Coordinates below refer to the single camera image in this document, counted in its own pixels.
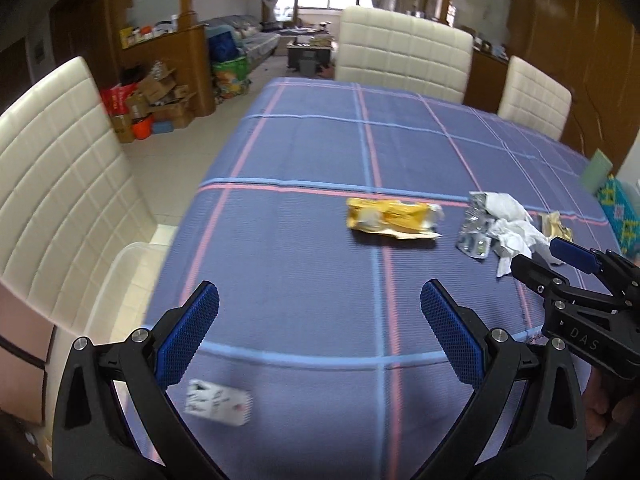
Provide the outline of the person's right hand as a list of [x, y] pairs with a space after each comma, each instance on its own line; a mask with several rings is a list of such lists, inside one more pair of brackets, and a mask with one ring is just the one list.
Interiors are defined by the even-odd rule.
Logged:
[[614, 388], [611, 379], [593, 367], [582, 393], [586, 413], [587, 440], [593, 441], [603, 436], [605, 429], [616, 422], [625, 426], [639, 408], [639, 393], [622, 394]]

